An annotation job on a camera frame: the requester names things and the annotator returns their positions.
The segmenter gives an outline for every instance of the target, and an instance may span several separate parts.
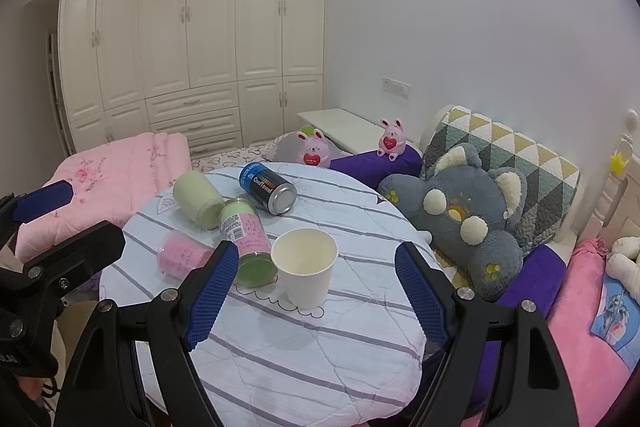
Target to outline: striped tablecloth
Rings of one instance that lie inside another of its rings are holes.
[[[300,312],[276,282],[256,291],[233,286],[209,338],[191,353],[204,388],[229,427],[349,427],[405,407],[420,382],[425,338],[395,274],[394,253],[413,241],[430,266],[428,245],[388,201],[340,172],[269,164],[298,189],[285,216],[260,211],[272,242],[288,230],[318,227],[340,257],[328,299]],[[238,197],[241,168],[206,174],[225,198]],[[148,301],[179,281],[164,275],[156,251],[170,230],[215,246],[218,230],[188,221],[171,192],[156,196],[124,228],[122,258],[104,270],[100,296],[119,305]],[[148,397],[163,408],[146,344],[138,344]]]

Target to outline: green cylindrical container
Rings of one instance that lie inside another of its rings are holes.
[[[203,229],[220,226],[220,209],[225,200],[202,172],[189,171],[180,176],[174,184],[174,200]]]
[[[271,243],[248,200],[234,198],[222,206],[220,235],[238,248],[240,264],[234,283],[256,288],[273,282],[278,270],[271,261]]]

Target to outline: white wardrobe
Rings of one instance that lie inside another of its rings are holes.
[[[322,107],[324,0],[60,0],[76,150],[181,132],[192,158],[267,140]]]

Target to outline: gray plush toy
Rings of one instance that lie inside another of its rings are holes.
[[[522,251],[508,232],[520,220],[527,182],[517,169],[482,170],[478,150],[453,147],[427,172],[387,176],[388,196],[416,230],[428,230],[438,251],[466,270],[476,293],[495,301],[522,269]]]

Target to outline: red heart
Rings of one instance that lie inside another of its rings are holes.
[[[385,147],[387,149],[391,150],[396,146],[396,144],[398,143],[398,140],[396,140],[395,138],[385,136],[384,139],[382,140],[382,143],[385,144]]]
[[[307,165],[320,165],[320,155],[305,153],[302,158]]]

